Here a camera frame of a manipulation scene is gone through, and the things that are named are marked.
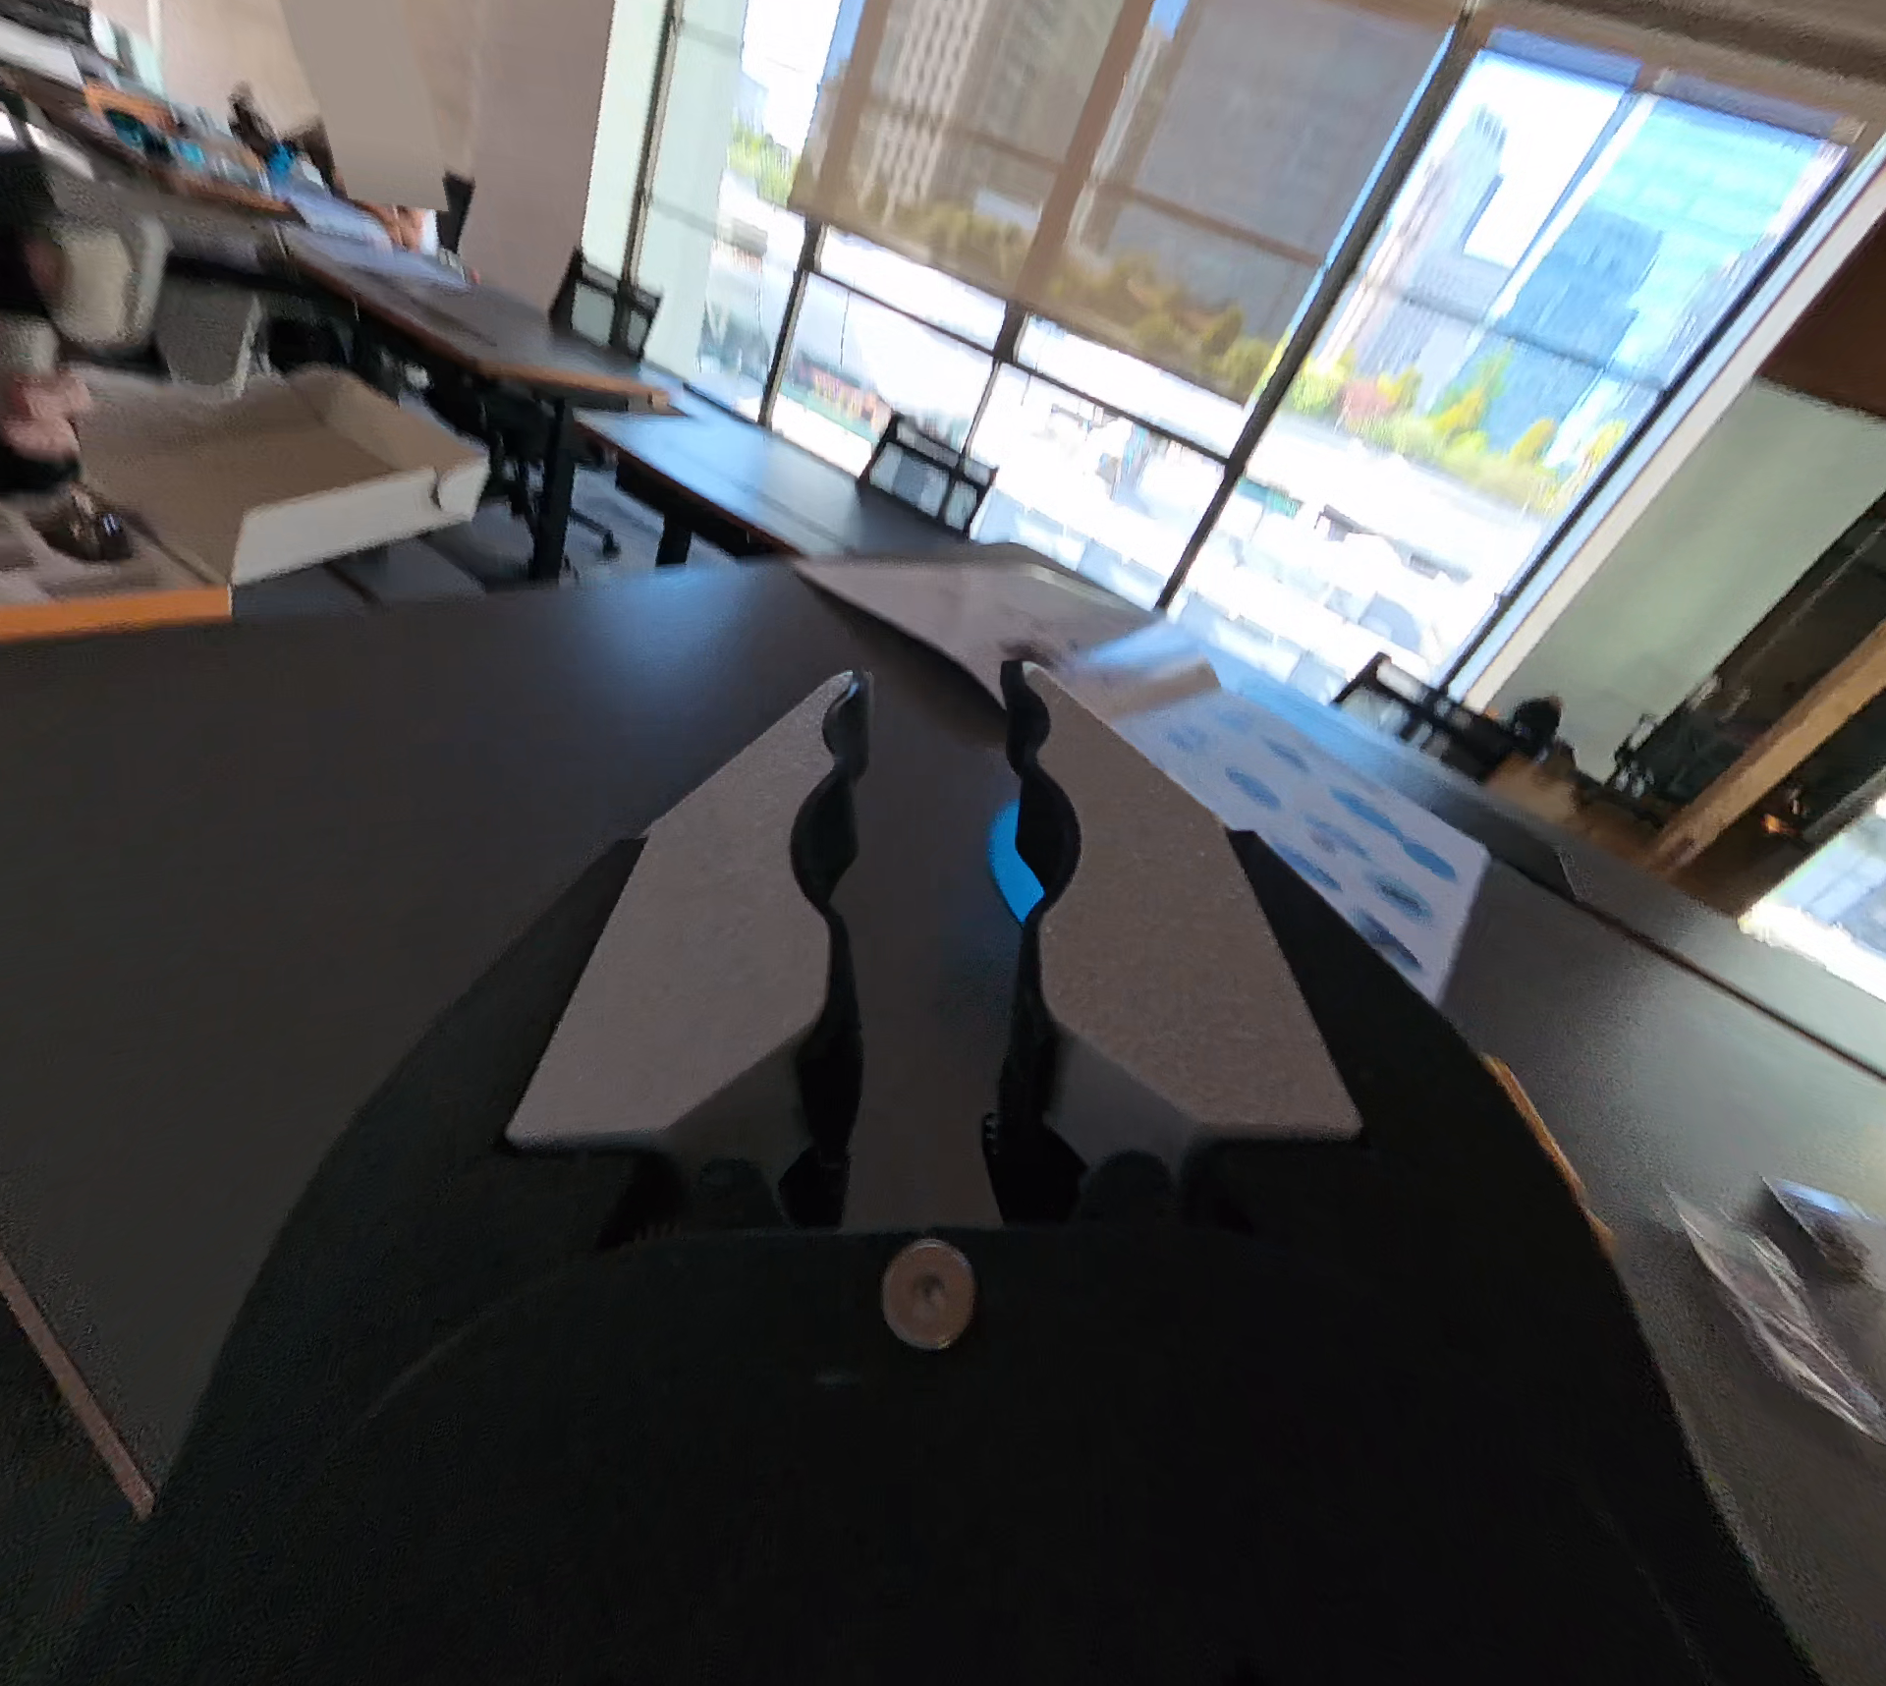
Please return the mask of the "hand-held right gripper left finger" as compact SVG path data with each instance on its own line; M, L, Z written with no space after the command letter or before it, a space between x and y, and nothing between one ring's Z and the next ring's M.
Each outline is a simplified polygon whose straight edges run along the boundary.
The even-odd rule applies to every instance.
M509 1117L515 1149L849 1182L862 1012L838 890L858 855L871 715L871 678L834 673L631 844Z

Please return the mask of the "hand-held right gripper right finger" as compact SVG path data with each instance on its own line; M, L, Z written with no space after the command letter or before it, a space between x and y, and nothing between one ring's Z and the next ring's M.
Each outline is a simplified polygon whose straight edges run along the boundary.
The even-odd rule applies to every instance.
M1038 662L1001 664L1020 923L996 1176L1172 1179L1243 1141L1347 1145L1361 1108L1224 820Z

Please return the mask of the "black desk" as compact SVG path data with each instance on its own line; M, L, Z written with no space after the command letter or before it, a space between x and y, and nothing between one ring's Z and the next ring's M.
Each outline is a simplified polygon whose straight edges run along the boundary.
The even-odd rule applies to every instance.
M784 439L689 413L578 415L606 451L616 489L660 517L654 565L682 566L695 544L783 562L950 565L977 544Z
M520 1153L631 844L871 678L845 1186ZM1881 1683L1882 1445L1667 1187L1882 1082L1485 868L1361 1108L996 1176L1001 697L787 566L1 648L1 1256L152 1490L78 1683Z
M1403 790L1547 896L1778 1027L1882 1079L1882 998L1803 955L1747 933L1606 848L1522 814L1428 755L1389 749Z

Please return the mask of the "wood-edged desk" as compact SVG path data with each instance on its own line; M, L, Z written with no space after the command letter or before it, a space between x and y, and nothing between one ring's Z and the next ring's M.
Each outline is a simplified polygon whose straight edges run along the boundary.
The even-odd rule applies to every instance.
M323 302L344 340L344 365L387 400L408 376L442 377L472 406L475 440L516 477L512 503L531 530L528 580L561 577L574 517L578 415L671 413L671 395L616 348L589 343L498 284L468 283L435 257L372 253L309 229L278 236L285 270ZM542 425L535 456L509 456L490 402L509 398Z

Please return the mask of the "open instruction booklet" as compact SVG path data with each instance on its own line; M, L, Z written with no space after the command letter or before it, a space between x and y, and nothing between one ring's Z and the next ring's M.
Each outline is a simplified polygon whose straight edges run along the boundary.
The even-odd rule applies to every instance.
M1024 562L795 562L817 591L962 667L1046 664L1225 829L1255 836L1439 1005L1488 851L1232 693L1200 645L1090 580Z

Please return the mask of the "black chair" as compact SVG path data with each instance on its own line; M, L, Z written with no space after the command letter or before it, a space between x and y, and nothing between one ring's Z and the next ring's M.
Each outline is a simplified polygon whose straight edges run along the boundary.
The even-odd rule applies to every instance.
M996 480L996 466L928 432L903 411L888 413L858 474L864 487L954 537L969 537Z
M1537 764L1560 747L1563 703L1551 695L1522 701L1514 715L1476 710L1413 675L1387 651L1377 651L1333 695L1333 710L1436 758L1471 782L1492 782L1503 770Z
M554 331L574 335L594 348L643 361L661 302L661 294L631 276L619 276L589 264L578 247L554 284L549 322Z

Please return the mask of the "white cardboard box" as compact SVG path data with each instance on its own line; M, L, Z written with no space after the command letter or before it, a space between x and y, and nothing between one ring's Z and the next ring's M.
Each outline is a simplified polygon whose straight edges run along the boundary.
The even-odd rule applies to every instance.
M216 585L255 585L468 524L490 456L335 366L237 395L100 377L81 481Z

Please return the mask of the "scattered clear plastic bags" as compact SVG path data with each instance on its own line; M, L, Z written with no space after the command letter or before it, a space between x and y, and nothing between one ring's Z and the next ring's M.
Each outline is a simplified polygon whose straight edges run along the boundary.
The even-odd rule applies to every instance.
M1882 1379L1844 1341L1840 1298L1882 1315L1882 1219L1837 1190L1762 1176L1774 1223L1734 1219L1667 1187L1700 1267L1764 1369L1857 1438L1882 1442ZM1807 1265L1774 1226L1807 1252Z

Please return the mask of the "beige roller shade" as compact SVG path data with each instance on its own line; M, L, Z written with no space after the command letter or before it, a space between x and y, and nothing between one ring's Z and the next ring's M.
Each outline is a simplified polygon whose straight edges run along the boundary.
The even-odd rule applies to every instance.
M791 209L1247 400L1469 0L838 0Z

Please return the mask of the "large glass window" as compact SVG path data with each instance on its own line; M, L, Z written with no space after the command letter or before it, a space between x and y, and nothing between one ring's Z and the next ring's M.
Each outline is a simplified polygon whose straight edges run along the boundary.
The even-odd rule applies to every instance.
M664 0L619 265L647 354L862 474L891 411L972 530L1330 697L1460 662L1867 128L1752 68L1469 0L1258 389L1224 400L804 220L838 0Z

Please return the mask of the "grey office chair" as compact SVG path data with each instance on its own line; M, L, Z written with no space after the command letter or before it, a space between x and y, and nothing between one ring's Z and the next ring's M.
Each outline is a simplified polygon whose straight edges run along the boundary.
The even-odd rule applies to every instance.
M240 395L257 376L263 295L222 264L175 255L156 220L53 220L45 253L45 309L81 365L219 398Z

